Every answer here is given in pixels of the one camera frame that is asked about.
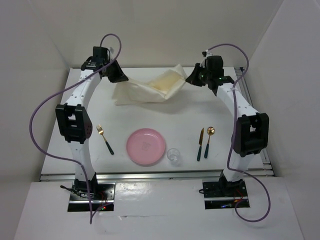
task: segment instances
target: black utensil handle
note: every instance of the black utensil handle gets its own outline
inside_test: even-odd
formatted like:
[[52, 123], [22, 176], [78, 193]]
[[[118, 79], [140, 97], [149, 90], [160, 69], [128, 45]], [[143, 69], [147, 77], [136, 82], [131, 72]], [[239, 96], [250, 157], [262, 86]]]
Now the black utensil handle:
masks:
[[197, 158], [196, 158], [196, 160], [199, 162], [200, 161], [200, 157], [201, 157], [201, 149], [202, 149], [202, 147], [200, 146], [199, 147], [199, 151], [198, 151], [198, 156], [197, 156]]
[[114, 151], [112, 150], [112, 148], [110, 147], [109, 143], [108, 143], [107, 141], [105, 141], [105, 144], [106, 144], [106, 146], [108, 147], [109, 152], [111, 153], [111, 155], [114, 155], [115, 153], [114, 153]]
[[209, 143], [207, 143], [206, 147], [205, 147], [205, 152], [204, 152], [204, 158], [205, 159], [208, 157], [208, 152], [209, 152]]

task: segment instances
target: robotic arm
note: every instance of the robotic arm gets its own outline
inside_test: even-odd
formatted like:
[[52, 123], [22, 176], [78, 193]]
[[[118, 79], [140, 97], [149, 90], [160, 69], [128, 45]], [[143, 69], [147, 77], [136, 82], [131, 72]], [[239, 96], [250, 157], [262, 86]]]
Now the robotic arm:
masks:
[[[108, 48], [93, 47], [93, 55], [81, 66], [79, 81], [110, 63], [111, 56], [108, 53], [110, 53]], [[118, 62], [115, 61], [110, 67], [78, 85], [65, 104], [58, 104], [55, 108], [60, 134], [68, 142], [73, 159], [84, 166], [89, 180], [90, 192], [93, 194], [97, 192], [98, 181], [89, 151], [89, 138], [93, 131], [93, 125], [86, 109], [102, 77], [108, 77], [111, 83], [128, 81]], [[74, 188], [76, 192], [87, 192], [86, 179], [78, 164], [75, 167]]]
[[[220, 98], [234, 115], [234, 80], [224, 76], [224, 62], [221, 56], [203, 52], [205, 57], [202, 63], [196, 63], [186, 82], [202, 87], [208, 85], [215, 96]], [[235, 144], [230, 160], [230, 167], [241, 171], [248, 170], [250, 161], [256, 154], [268, 145], [269, 117], [266, 113], [259, 113], [235, 90], [237, 101], [237, 120]], [[221, 173], [219, 183], [221, 190], [228, 195], [243, 182], [243, 173], [229, 170], [227, 167]]]

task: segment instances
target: white table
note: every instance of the white table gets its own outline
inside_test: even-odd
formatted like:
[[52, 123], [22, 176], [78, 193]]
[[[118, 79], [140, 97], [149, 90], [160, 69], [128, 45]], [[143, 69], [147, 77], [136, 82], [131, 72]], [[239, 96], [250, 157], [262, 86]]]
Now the white table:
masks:
[[[124, 73], [136, 80], [149, 81], [165, 72], [167, 68], [124, 68]], [[193, 67], [184, 68], [189, 76]], [[225, 75], [236, 79], [233, 67], [224, 68]], [[80, 77], [79, 69], [72, 69], [66, 87], [76, 83]], [[172, 99], [163, 103], [144, 103], [138, 105], [115, 106], [112, 94], [115, 84], [103, 78], [96, 88], [87, 112], [96, 126], [101, 124], [115, 155], [111, 156], [105, 142], [94, 129], [89, 139], [93, 168], [98, 174], [139, 173], [139, 172], [177, 172], [223, 170], [231, 144], [233, 118], [227, 107], [207, 87], [197, 87], [186, 83]], [[61, 103], [71, 95], [65, 92]], [[204, 149], [200, 162], [197, 159], [199, 136], [202, 128], [213, 126], [216, 130], [210, 139], [208, 159], [204, 159]], [[132, 162], [126, 152], [126, 142], [131, 133], [141, 128], [151, 128], [160, 132], [166, 141], [166, 151], [162, 159], [153, 166], [143, 167]], [[206, 146], [208, 135], [203, 138]], [[169, 164], [167, 150], [176, 148], [181, 153], [182, 164], [175, 167]], [[64, 137], [59, 133], [55, 122], [48, 152], [71, 158], [71, 151]], [[250, 169], [262, 169], [262, 157], [258, 154], [250, 163]], [[46, 156], [41, 174], [74, 174], [71, 162], [52, 159]]]
[[[122, 182], [115, 187], [114, 211], [100, 212], [89, 225], [88, 212], [67, 212], [69, 182], [34, 182], [25, 201], [15, 240], [303, 240], [280, 177], [260, 177], [271, 198], [269, 216], [258, 223], [239, 219], [234, 209], [205, 210], [198, 193], [202, 181], [160, 180]], [[268, 207], [264, 189], [246, 181], [250, 208], [239, 209], [249, 219]]]

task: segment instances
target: knife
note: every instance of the knife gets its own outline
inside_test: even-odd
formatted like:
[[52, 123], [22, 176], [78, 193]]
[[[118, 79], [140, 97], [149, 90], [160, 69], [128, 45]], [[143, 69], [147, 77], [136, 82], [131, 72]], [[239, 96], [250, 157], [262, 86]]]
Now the knife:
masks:
[[198, 151], [198, 156], [196, 158], [196, 160], [199, 162], [200, 161], [200, 157], [201, 157], [201, 149], [202, 149], [202, 140], [204, 139], [204, 132], [205, 132], [205, 128], [202, 128], [201, 133], [200, 133], [200, 139], [199, 139], [199, 151]]

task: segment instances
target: folded fabric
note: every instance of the folded fabric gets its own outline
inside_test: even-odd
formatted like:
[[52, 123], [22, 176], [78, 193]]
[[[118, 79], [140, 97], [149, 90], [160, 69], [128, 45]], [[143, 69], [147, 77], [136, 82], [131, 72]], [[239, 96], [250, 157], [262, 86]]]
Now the folded fabric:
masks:
[[141, 82], [131, 79], [116, 84], [112, 99], [115, 105], [160, 103], [172, 98], [186, 83], [187, 75], [179, 64], [156, 79]]

